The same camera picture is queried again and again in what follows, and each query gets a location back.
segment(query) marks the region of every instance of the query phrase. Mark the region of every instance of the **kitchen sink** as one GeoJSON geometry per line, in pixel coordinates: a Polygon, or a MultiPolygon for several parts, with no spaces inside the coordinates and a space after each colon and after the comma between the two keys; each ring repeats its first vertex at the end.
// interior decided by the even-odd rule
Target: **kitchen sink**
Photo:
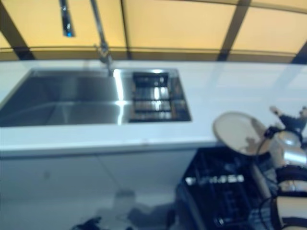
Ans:
{"type": "Polygon", "coordinates": [[[0,104],[0,127],[190,120],[176,69],[33,69],[0,104]]]}

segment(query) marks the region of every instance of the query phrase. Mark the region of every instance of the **white plate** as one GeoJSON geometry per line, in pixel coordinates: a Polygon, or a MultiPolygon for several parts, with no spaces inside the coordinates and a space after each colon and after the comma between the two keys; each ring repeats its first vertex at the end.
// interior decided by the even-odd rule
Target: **white plate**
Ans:
{"type": "MultiPolygon", "coordinates": [[[[259,144],[264,139],[266,127],[256,118],[240,113],[228,112],[220,115],[213,123],[217,138],[236,152],[248,156],[256,155],[259,144]]],[[[259,151],[268,151],[269,141],[266,141],[259,151]]]]}

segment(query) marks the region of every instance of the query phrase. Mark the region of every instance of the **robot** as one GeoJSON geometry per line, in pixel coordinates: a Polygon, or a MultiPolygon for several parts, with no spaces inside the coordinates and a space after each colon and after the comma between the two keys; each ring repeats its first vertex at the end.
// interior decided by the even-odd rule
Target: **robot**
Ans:
{"type": "Polygon", "coordinates": [[[271,198],[271,224],[275,230],[307,230],[307,154],[301,148],[307,108],[291,117],[271,107],[284,129],[269,127],[269,153],[276,172],[278,193],[271,198]]]}

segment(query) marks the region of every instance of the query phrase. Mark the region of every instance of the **cable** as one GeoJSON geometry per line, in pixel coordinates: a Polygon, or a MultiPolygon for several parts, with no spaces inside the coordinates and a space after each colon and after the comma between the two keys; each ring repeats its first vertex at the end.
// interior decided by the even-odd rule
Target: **cable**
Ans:
{"type": "Polygon", "coordinates": [[[264,226],[264,228],[265,228],[266,230],[270,230],[270,229],[269,229],[269,227],[266,225],[266,223],[265,223],[264,220],[263,220],[263,216],[262,216],[261,210],[262,210],[262,207],[263,207],[263,205],[265,204],[265,202],[267,202],[268,200],[271,200],[271,197],[264,199],[264,200],[260,203],[259,208],[258,208],[258,214],[259,214],[259,217],[260,217],[260,221],[261,221],[262,225],[264,226]]]}
{"type": "Polygon", "coordinates": [[[264,139],[261,141],[261,143],[259,144],[259,146],[258,146],[258,148],[257,148],[257,151],[256,151],[256,158],[255,158],[256,160],[255,160],[255,162],[256,162],[256,165],[258,166],[258,168],[259,168],[261,174],[263,175],[263,177],[264,177],[268,182],[277,185],[277,183],[276,183],[274,180],[270,179],[267,175],[265,175],[264,172],[263,172],[263,171],[261,170],[261,168],[260,168],[259,154],[260,154],[260,150],[261,150],[262,146],[264,145],[265,141],[267,141],[267,140],[268,140],[267,138],[264,138],[264,139]]]}

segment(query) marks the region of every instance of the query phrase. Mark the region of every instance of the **faucet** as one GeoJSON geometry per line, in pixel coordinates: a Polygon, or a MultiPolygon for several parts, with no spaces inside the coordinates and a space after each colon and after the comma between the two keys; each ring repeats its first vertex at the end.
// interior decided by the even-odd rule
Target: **faucet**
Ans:
{"type": "MultiPolygon", "coordinates": [[[[75,33],[74,33],[73,26],[72,26],[72,23],[71,23],[71,17],[70,17],[68,4],[67,4],[66,0],[59,0],[59,1],[60,1],[60,6],[61,6],[61,15],[62,15],[64,36],[74,37],[75,33]]],[[[90,1],[91,1],[91,5],[92,5],[92,8],[93,8],[93,12],[94,12],[94,17],[95,17],[95,22],[96,22],[98,34],[99,34],[99,37],[100,37],[100,46],[99,47],[95,46],[95,47],[96,47],[96,50],[98,52],[99,60],[102,63],[106,64],[106,66],[107,66],[108,76],[112,77],[113,76],[113,70],[111,68],[112,56],[111,56],[111,53],[109,51],[109,46],[108,46],[106,39],[105,39],[105,35],[104,35],[103,27],[102,27],[102,24],[101,24],[101,21],[100,21],[96,0],[90,0],[90,1]]]]}

